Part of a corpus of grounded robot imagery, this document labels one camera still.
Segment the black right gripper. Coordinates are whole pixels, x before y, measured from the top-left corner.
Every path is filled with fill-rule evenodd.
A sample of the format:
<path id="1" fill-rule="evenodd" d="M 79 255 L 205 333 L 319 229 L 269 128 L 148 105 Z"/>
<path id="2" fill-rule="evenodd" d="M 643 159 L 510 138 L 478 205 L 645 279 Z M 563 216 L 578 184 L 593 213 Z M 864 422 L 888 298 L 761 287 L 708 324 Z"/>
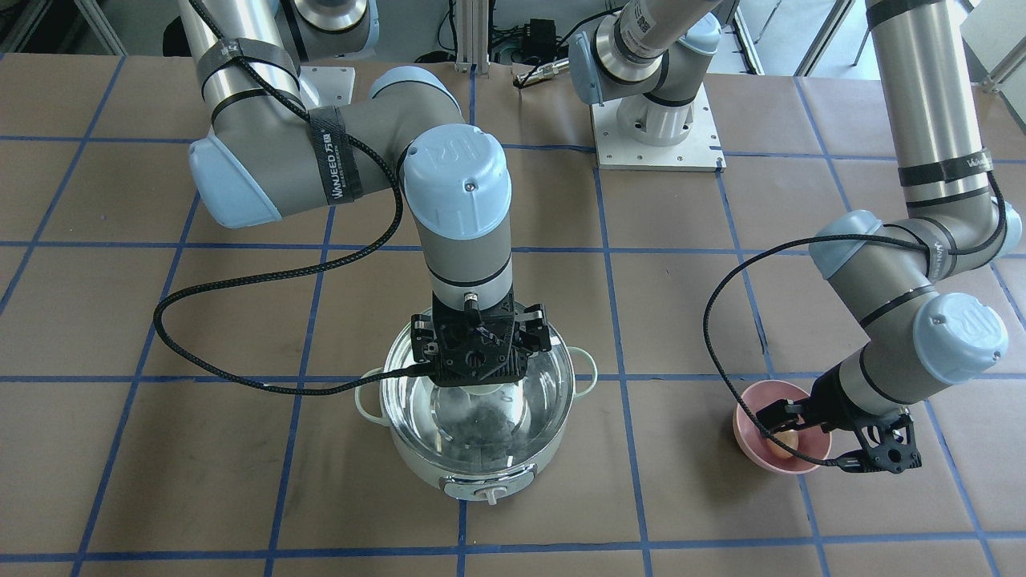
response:
<path id="1" fill-rule="evenodd" d="M 527 376 L 529 358 L 552 349 L 545 307 L 524 307 L 507 293 L 487 309 L 467 293 L 462 309 L 433 298 L 429 312 L 410 324 L 413 376 L 440 387 L 516 383 Z"/>

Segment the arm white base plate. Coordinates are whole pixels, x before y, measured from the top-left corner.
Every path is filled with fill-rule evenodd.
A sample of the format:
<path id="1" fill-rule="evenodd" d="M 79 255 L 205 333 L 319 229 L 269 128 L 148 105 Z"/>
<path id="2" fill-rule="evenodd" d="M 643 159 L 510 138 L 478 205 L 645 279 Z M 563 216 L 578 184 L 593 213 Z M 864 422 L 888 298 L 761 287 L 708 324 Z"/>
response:
<path id="1" fill-rule="evenodd" d="M 305 108 L 344 107 L 352 102 L 356 71 L 351 67 L 301 66 L 298 85 Z"/>
<path id="2" fill-rule="evenodd" d="M 706 87 L 673 108 L 644 95 L 591 106 L 598 167 L 627 171 L 720 171 L 725 154 Z"/>

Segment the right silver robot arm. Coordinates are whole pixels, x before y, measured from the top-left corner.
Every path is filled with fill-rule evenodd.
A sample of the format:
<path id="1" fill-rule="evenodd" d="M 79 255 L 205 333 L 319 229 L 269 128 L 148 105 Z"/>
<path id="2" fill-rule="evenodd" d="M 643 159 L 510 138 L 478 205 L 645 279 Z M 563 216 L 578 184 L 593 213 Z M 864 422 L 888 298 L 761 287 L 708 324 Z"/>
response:
<path id="1" fill-rule="evenodd" d="M 429 313 L 410 329 L 413 361 L 388 377 L 431 377 L 443 387 L 523 380 L 536 354 L 552 348 L 542 305 L 515 303 L 511 264 L 511 177 L 501 143 L 465 121 L 435 75 L 389 70 L 369 98 L 338 106 L 304 97 L 301 62 L 267 1 L 182 1 L 182 23 L 210 132 L 192 143 L 189 163 L 210 215 L 227 228 L 278 222 L 390 188 L 394 216 L 365 248 L 319 265 L 182 288 L 160 302 L 154 326 L 191 364 L 256 389 L 184 350 L 164 328 L 170 305 L 197 293 L 311 276 L 378 251 L 410 211 L 431 275 Z"/>

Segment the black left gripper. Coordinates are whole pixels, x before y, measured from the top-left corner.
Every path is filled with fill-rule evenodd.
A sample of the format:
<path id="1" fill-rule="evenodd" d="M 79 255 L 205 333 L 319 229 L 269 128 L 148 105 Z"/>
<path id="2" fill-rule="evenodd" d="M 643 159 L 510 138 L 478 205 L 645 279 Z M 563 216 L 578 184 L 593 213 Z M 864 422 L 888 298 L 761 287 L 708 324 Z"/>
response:
<path id="1" fill-rule="evenodd" d="M 850 431 L 858 441 L 857 450 L 826 460 L 849 474 L 887 471 L 901 474 L 923 464 L 916 445 L 914 421 L 908 408 L 901 406 L 883 415 L 872 415 L 858 408 L 842 391 L 838 373 L 824 373 L 814 381 L 806 399 L 806 423 L 801 402 L 772 402 L 755 413 L 763 438 L 783 431 L 805 430 L 807 424 L 830 434 Z"/>

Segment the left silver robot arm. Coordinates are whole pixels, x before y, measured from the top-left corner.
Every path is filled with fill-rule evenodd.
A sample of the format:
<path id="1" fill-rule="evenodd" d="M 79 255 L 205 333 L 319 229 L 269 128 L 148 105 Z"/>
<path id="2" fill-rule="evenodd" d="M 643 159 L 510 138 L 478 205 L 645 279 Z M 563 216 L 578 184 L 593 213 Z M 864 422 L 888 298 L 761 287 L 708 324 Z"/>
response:
<path id="1" fill-rule="evenodd" d="M 750 265 L 805 245 L 868 342 L 818 377 L 805 398 L 773 398 L 758 382 L 737 403 L 734 438 L 774 472 L 833 467 L 849 474 L 920 467 L 912 405 L 975 379 L 1008 349 L 1003 319 L 966 293 L 937 284 L 1012 251 L 1023 224 L 982 142 L 959 29 L 944 1 L 868 1 L 887 121 L 907 216 L 886 224 L 850 211 L 811 238 L 744 260 L 707 300 L 702 333 L 723 288 Z"/>

